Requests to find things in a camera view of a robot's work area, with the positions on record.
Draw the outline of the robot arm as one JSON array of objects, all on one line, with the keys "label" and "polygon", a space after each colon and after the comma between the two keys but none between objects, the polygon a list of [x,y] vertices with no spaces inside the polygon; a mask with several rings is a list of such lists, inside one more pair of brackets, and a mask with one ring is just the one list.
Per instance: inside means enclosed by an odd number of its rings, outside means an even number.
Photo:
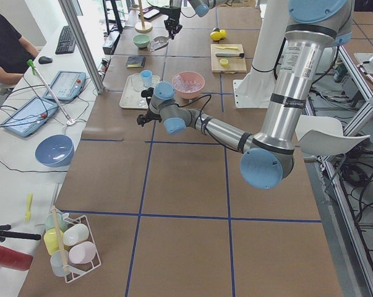
[{"label": "robot arm", "polygon": [[[168,5],[158,8],[161,14],[168,17],[166,20],[164,20],[164,25],[166,31],[168,32],[168,38],[172,40],[182,29],[182,25],[179,23],[179,19],[181,17],[181,3],[182,1],[170,1]],[[188,1],[188,3],[192,6],[196,15],[203,17],[210,9],[213,9],[221,4],[231,5],[232,1],[191,0]]]},{"label": "robot arm", "polygon": [[143,93],[148,109],[137,123],[157,120],[172,135],[187,127],[199,130],[242,153],[240,172],[248,184],[259,189],[275,187],[293,169],[292,138],[322,53],[349,41],[353,12],[353,1],[268,2],[261,44],[264,48],[280,46],[282,41],[288,44],[258,133],[242,131],[202,110],[180,107],[174,99],[173,85],[165,81]]}]

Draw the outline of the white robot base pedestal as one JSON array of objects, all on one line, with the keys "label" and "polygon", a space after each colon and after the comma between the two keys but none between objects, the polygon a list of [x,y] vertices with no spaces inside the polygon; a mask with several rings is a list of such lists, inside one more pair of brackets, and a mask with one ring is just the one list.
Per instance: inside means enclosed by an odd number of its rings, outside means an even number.
[{"label": "white robot base pedestal", "polygon": [[251,70],[242,80],[233,81],[237,108],[268,108],[288,21],[288,1],[267,2]]}]

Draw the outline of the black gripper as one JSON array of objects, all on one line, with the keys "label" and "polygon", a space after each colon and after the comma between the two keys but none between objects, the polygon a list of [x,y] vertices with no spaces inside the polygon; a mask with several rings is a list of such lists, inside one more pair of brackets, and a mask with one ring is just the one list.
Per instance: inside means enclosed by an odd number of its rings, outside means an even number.
[{"label": "black gripper", "polygon": [[175,36],[182,29],[182,25],[179,23],[181,8],[175,6],[163,6],[159,8],[159,11],[161,14],[168,16],[164,21],[164,24],[166,29],[166,39],[169,40],[171,31],[173,31],[173,36]]},{"label": "black gripper", "polygon": [[147,109],[146,114],[140,114],[137,117],[137,124],[140,126],[144,126],[150,121],[158,121],[159,123],[161,122],[161,116],[159,114],[152,112],[150,109],[150,102],[153,96],[153,91],[154,91],[154,88],[150,87],[141,92],[142,98],[146,99],[148,109]]}]

